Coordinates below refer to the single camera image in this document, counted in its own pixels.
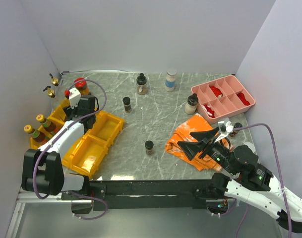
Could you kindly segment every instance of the yellow plastic container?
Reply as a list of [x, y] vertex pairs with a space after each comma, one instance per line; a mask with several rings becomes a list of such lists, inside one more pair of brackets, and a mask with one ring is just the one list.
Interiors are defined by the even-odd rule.
[[[66, 115], [64, 116], [62, 114], [62, 108], [66, 106], [63, 105], [63, 103], [48, 117], [49, 120], [60, 128], [62, 128], [64, 124], [62, 117], [66, 118]], [[105, 111], [96, 114], [96, 122], [93, 128], [88, 130], [85, 135], [71, 146], [61, 159], [62, 165], [82, 175], [89, 176], [91, 179], [98, 170], [102, 159], [108, 153], [109, 147], [122, 130], [124, 122], [124, 119], [118, 118]], [[44, 130], [43, 126], [39, 127], [39, 130], [45, 135], [51, 136]], [[32, 138], [30, 139], [30, 143], [32, 149], [37, 149], [40, 146], [40, 144]]]

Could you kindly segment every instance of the orange cloth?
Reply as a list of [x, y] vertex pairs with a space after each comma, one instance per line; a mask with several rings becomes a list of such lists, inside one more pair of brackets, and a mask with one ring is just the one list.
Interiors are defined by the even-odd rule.
[[[173, 133], [173, 136], [166, 142], [165, 151], [175, 155], [185, 162], [194, 165], [199, 171], [214, 169], [215, 171], [220, 172], [222, 167], [217, 164], [211, 157], [206, 155], [204, 158], [200, 159], [198, 153], [192, 161], [190, 161], [182, 149], [177, 145], [178, 141], [191, 141], [197, 142], [189, 133], [192, 131], [208, 131], [213, 128], [208, 124], [208, 122], [199, 114], [195, 114], [190, 119], [182, 123]], [[223, 144], [228, 148], [228, 142], [223, 139]]]

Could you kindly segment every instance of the red lid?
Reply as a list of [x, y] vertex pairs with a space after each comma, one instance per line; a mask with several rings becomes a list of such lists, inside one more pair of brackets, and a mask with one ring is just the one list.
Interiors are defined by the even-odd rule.
[[[74, 81], [74, 83], [77, 82], [77, 81], [83, 80], [83, 79], [85, 79], [85, 78], [77, 78], [77, 79]], [[82, 88], [82, 87], [86, 86], [86, 81], [82, 81], [82, 82], [76, 83], [75, 86], [76, 86], [77, 88]]]
[[69, 96], [70, 95], [70, 91], [68, 89], [65, 90], [65, 96]]

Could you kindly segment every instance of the table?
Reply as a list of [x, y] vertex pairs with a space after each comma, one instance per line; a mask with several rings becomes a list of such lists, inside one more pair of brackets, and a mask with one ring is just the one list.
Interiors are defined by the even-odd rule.
[[[194, 166], [165, 152], [165, 143], [174, 130], [188, 118], [184, 112], [185, 103], [191, 94], [191, 87], [228, 74], [178, 73], [173, 92], [164, 89], [166, 73], [145, 73], [149, 82], [146, 95], [136, 92], [136, 78], [133, 72], [64, 72], [57, 90], [57, 99], [76, 78], [96, 80], [107, 92], [105, 111], [126, 120], [122, 132], [116, 137], [93, 176], [93, 180], [162, 180], [162, 179], [210, 179], [213, 170], [199, 172]], [[101, 89], [92, 83], [88, 87], [103, 104]], [[123, 97], [131, 98], [132, 112], [124, 111]], [[247, 125], [244, 114], [230, 118]], [[154, 142], [154, 155], [146, 156], [144, 142]], [[252, 142], [249, 130], [240, 131], [230, 138], [234, 146]]]

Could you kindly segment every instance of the pink compartment tray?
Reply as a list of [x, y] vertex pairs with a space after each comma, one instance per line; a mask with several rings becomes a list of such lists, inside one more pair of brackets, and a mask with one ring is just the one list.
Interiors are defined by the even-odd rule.
[[[217, 98], [210, 89], [210, 86], [219, 88], [223, 96]], [[201, 114], [209, 124], [213, 124], [221, 118], [229, 118], [244, 113], [255, 104], [254, 98], [233, 75], [193, 86], [191, 91], [198, 96], [199, 102], [197, 110], [199, 114]], [[237, 96], [238, 93], [244, 94], [245, 99], [250, 102], [249, 106], [243, 104]], [[207, 114], [204, 105], [209, 105], [211, 109], [215, 111], [215, 118], [211, 118]]]

